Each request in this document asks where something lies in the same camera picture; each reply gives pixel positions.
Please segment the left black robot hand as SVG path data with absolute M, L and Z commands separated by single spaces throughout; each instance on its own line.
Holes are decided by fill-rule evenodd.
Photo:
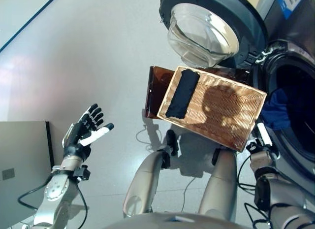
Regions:
M 110 132 L 114 124 L 103 125 L 103 112 L 98 104 L 93 104 L 72 123 L 62 139 L 63 156 L 76 156 L 83 162 L 91 154 L 91 144 Z

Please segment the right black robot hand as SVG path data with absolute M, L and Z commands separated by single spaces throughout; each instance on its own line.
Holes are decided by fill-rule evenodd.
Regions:
M 272 160 L 277 160 L 280 157 L 279 151 L 273 145 L 267 128 L 262 122 L 254 126 L 246 142 L 245 149 L 251 154 L 266 151 Z

